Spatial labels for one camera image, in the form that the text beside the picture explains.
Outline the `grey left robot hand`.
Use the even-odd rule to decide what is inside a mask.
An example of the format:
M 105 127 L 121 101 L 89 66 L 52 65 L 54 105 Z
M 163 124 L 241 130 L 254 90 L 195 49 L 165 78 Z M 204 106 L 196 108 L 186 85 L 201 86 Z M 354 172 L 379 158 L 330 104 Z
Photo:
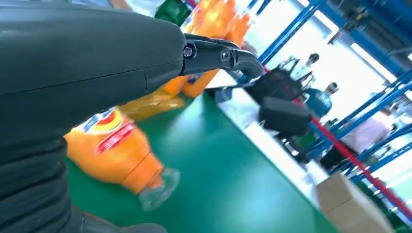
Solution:
M 70 199 L 64 136 L 94 114 L 175 77 L 214 69 L 256 78 L 263 67 L 230 42 L 183 33 L 132 11 L 62 1 L 0 3 L 0 230 L 163 233 L 117 227 Z

